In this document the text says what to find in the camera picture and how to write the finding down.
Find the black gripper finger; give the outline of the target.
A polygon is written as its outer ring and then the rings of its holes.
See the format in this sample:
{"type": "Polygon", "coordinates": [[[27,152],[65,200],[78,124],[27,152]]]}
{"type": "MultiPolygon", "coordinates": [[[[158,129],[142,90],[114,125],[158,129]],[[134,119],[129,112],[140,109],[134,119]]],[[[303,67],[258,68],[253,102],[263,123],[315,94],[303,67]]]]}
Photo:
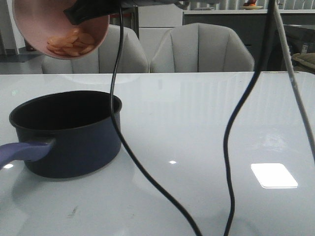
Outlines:
{"type": "Polygon", "coordinates": [[[118,13],[121,3],[119,0],[77,0],[63,12],[72,25],[94,18],[118,13]]]}

